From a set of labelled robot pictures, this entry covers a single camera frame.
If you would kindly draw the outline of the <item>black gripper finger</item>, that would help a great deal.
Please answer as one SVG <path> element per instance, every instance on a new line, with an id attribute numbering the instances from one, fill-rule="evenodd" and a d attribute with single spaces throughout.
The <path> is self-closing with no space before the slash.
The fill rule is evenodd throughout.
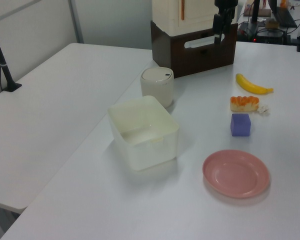
<path id="1" fill-rule="evenodd" d="M 230 31 L 232 20 L 235 17 L 235 8 L 227 8 L 222 14 L 222 33 L 227 34 Z"/>
<path id="2" fill-rule="evenodd" d="M 220 44 L 223 30 L 223 18 L 219 14 L 215 14 L 213 18 L 212 30 L 214 33 L 214 43 Z"/>

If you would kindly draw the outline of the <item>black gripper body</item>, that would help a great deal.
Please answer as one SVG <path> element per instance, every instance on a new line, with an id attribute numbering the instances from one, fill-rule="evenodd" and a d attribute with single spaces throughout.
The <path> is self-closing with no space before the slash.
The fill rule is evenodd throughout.
<path id="1" fill-rule="evenodd" d="M 238 0 L 215 0 L 214 5 L 218 8 L 218 15 L 222 16 L 228 11 L 235 12 Z"/>

